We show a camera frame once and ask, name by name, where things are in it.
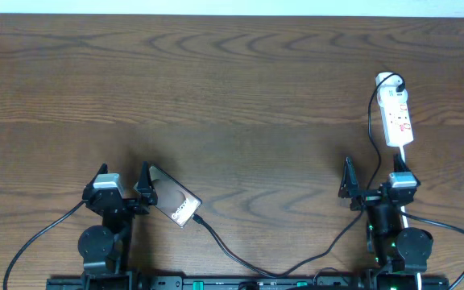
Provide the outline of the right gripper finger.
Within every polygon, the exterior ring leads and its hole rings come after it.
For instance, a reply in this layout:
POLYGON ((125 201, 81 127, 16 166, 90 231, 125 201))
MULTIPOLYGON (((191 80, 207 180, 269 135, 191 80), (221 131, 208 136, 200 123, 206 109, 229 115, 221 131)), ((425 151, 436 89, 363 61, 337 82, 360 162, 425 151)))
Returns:
POLYGON ((393 155, 394 172, 410 172, 411 170, 405 163, 400 153, 393 155))
POLYGON ((350 157, 346 157, 343 177, 338 190, 340 198, 356 198, 360 194, 360 186, 350 157))

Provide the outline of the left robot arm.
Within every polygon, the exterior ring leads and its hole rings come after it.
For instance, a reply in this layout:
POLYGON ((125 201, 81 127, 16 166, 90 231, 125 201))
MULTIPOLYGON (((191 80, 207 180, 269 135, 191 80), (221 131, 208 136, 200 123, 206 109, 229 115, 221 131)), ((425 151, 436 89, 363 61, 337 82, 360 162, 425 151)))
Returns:
POLYGON ((157 194, 151 181, 148 162, 144 162, 135 196, 125 198, 120 175, 108 172, 103 164, 85 186, 82 202, 102 218, 100 225, 86 229, 77 249, 83 258, 83 289, 148 289, 150 282, 140 271, 128 268, 133 223, 137 215, 150 213, 157 194))

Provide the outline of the Galaxy S25 Ultra smartphone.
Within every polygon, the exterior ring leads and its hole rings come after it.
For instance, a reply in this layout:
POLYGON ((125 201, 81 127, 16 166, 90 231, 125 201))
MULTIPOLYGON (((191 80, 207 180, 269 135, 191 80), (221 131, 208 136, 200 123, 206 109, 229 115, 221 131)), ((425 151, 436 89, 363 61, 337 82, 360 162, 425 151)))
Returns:
POLYGON ((157 195, 156 208, 183 228, 202 205, 201 199, 161 168, 151 165, 149 173, 157 195))

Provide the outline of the white power strip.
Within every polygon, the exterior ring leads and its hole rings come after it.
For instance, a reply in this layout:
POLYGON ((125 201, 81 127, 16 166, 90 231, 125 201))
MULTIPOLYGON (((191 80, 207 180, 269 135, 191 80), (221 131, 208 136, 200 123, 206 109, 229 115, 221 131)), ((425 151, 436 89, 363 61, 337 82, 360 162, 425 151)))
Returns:
POLYGON ((408 91, 404 79, 393 72, 381 72, 375 78, 377 102, 383 131, 389 147, 403 147, 413 141, 408 111, 408 91))

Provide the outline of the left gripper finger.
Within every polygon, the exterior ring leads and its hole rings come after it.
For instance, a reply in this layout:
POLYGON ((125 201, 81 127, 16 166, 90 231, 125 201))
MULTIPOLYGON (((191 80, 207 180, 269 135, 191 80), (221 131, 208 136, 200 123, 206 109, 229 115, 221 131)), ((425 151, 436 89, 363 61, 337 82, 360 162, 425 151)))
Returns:
POLYGON ((93 191, 94 191, 93 185, 94 185, 95 180, 100 174, 106 174, 107 172, 108 172, 107 164, 102 164, 101 167, 98 169, 94 178, 85 186, 83 193, 82 193, 83 200, 89 200, 91 198, 91 196, 93 195, 93 191))
POLYGON ((143 162, 139 180, 135 184, 134 190, 140 195, 142 204, 157 205, 158 196, 151 180, 150 166, 147 161, 143 162))

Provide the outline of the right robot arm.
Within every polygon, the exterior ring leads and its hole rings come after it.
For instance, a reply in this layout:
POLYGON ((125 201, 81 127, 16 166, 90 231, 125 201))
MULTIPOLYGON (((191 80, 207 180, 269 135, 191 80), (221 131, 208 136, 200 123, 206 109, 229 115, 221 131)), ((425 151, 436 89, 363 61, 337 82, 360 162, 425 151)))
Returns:
POLYGON ((365 289, 425 287, 422 274, 432 254, 433 236, 402 219, 402 207, 413 202, 420 185, 400 155, 395 155, 394 171, 387 181, 376 189, 363 189, 351 158, 346 158, 338 196, 351 200, 352 211, 367 213, 367 247, 378 264, 359 279, 365 289))

